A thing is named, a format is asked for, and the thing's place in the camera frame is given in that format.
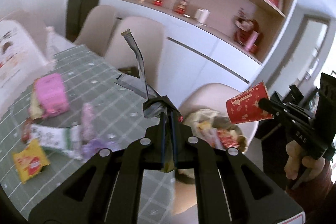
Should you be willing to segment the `person right hand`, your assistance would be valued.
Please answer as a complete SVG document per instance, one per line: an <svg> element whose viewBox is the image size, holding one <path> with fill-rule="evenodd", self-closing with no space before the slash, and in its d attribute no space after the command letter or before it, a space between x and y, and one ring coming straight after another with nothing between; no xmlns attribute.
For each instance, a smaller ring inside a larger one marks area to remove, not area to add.
<svg viewBox="0 0 336 224"><path fill-rule="evenodd" d="M284 171L286 177L290 180L295 180L298 177L298 171L301 166L311 169L310 174L304 181L310 181L318 177L325 166L326 160L323 157L314 160L310 156L304 156L302 147L294 140L286 145L286 152L289 157Z"/></svg>

